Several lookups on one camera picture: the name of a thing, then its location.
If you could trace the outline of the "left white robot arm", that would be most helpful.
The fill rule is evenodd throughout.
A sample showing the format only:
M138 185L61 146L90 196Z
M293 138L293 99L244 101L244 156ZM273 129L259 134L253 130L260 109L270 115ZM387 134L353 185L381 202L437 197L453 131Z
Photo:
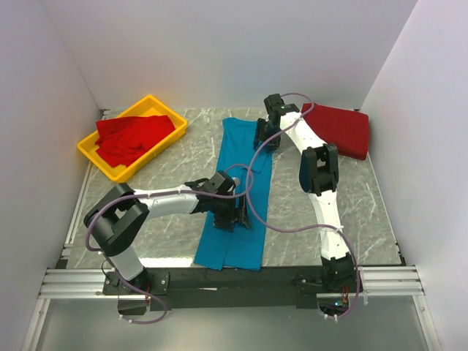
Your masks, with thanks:
M145 221L173 214L209 212L214 227L232 232L238 224L251 227L246 196L237 195L238 178L218 172L211 178L162 190L136 190L126 183L114 186L84 217L87 238L120 273L120 285L131 294L150 292L147 269L132 245Z

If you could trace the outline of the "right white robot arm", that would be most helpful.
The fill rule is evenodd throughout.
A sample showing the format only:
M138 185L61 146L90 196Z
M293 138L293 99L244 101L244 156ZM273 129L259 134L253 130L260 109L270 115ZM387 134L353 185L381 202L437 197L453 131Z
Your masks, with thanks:
M292 105L275 107L257 120L254 147L274 151L287 135L301 153L299 184L308 195L320 229L322 273L320 287L336 292L347 285L361 288L357 259L342 232L337 206L338 150L326 143Z

